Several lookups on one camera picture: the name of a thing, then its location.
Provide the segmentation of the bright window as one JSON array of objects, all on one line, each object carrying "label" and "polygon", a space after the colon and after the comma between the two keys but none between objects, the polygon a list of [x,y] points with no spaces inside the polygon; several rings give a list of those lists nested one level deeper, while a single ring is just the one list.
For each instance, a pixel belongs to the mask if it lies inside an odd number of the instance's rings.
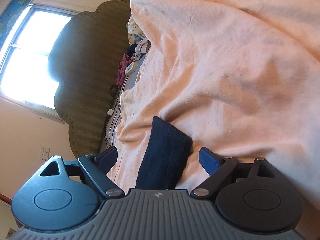
[{"label": "bright window", "polygon": [[48,59],[59,34],[76,12],[29,4],[1,48],[1,98],[56,119],[59,82],[49,75]]}]

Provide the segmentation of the pile of clothes at headboard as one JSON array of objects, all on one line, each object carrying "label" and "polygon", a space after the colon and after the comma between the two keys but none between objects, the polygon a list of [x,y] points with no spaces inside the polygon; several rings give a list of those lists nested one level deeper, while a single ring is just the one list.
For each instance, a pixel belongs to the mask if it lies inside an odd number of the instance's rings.
[{"label": "pile of clothes at headboard", "polygon": [[151,47],[151,42],[135,22],[133,16],[130,16],[126,28],[130,46],[118,64],[118,71],[116,73],[116,85],[118,88],[124,84],[125,77],[136,70],[140,58],[147,54]]}]

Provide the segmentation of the olive padded headboard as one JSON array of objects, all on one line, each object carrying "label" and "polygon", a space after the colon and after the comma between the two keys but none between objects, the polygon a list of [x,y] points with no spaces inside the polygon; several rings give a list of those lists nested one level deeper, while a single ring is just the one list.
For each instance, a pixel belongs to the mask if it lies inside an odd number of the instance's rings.
[{"label": "olive padded headboard", "polygon": [[130,15],[130,0],[107,1],[94,12],[80,12],[65,25],[49,54],[49,75],[59,83],[54,107],[68,124],[76,158],[99,153],[114,102],[110,90],[129,47]]}]

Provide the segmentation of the blue window curtain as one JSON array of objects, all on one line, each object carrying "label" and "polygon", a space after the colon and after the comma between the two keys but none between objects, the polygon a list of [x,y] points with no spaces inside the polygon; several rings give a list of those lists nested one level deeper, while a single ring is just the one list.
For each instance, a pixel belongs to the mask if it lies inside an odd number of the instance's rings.
[{"label": "blue window curtain", "polygon": [[1,48],[11,32],[15,22],[32,0],[11,0],[0,17]]}]

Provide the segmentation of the white wall socket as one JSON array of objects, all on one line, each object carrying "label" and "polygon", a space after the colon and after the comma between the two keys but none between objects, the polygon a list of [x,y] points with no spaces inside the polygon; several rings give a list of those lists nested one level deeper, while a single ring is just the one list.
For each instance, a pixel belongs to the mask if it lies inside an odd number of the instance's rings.
[{"label": "white wall socket", "polygon": [[50,148],[46,146],[41,146],[40,148],[40,160],[41,161],[47,161],[50,154]]}]

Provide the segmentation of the pink bed blanket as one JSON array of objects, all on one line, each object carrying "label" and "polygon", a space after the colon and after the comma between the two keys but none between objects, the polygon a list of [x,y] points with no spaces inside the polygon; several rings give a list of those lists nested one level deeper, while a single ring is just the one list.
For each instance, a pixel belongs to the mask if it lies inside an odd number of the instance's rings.
[{"label": "pink bed blanket", "polygon": [[201,147],[262,156],[305,197],[297,229],[319,238],[319,0],[131,0],[151,42],[120,98],[108,176],[135,186],[154,116],[193,140],[178,188],[207,178]]}]

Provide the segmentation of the navy and grey small garment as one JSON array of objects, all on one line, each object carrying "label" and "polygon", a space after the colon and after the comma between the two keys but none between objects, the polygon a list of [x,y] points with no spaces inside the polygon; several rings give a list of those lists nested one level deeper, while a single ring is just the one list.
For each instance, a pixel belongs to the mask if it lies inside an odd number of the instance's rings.
[{"label": "navy and grey small garment", "polygon": [[151,134],[136,179],[139,190],[173,190],[191,154],[191,137],[161,118],[152,119]]}]

